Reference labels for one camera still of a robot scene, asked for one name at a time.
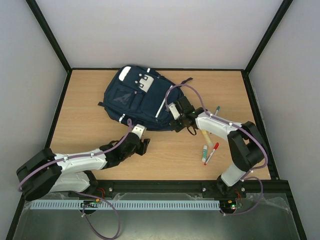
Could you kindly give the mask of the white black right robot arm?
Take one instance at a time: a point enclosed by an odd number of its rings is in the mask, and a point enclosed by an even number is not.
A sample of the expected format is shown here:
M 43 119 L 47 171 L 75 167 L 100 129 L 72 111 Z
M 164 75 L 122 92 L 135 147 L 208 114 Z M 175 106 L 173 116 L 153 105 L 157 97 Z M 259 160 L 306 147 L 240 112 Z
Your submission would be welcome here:
M 214 134 L 228 143 L 232 163 L 217 178 L 216 188 L 220 195 L 229 196 L 255 165 L 268 159 L 266 143 L 253 122 L 232 122 L 204 107 L 195 109 L 185 96 L 166 107 L 173 116 L 170 124 L 176 132 L 191 127 Z

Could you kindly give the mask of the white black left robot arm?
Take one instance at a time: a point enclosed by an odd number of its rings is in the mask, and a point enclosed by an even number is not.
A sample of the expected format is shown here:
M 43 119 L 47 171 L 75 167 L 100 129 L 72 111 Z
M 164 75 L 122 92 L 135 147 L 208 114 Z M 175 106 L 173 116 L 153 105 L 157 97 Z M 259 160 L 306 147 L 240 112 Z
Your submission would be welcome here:
M 116 167 L 134 154 L 142 156 L 149 143 L 150 139 L 130 132 L 120 140 L 78 154 L 55 154 L 50 148 L 42 149 L 16 171 L 18 190 L 27 201 L 52 192 L 91 194 L 97 187 L 93 170 Z

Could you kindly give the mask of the yellow highlighter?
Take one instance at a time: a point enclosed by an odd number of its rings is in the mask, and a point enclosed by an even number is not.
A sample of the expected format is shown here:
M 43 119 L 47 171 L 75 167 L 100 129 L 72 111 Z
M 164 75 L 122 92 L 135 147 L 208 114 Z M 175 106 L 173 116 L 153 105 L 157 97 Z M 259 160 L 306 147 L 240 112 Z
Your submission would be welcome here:
M 212 142 L 212 140 L 210 139 L 209 134 L 207 133 L 207 131 L 201 130 L 201 133 L 203 134 L 203 137 L 204 137 L 207 145 L 208 145 L 209 147 L 212 147 L 212 146 L 213 146 L 213 142 Z

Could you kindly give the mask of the navy blue student backpack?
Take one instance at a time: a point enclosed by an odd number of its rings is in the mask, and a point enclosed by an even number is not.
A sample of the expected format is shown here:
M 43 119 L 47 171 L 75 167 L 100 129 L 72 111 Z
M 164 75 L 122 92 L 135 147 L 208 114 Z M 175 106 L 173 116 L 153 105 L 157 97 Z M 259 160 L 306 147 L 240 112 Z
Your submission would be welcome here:
M 123 125 L 146 127 L 148 131 L 172 131 L 174 119 L 166 104 L 184 96 L 181 88 L 150 67 L 125 65 L 115 74 L 107 86 L 103 107 L 108 116 Z

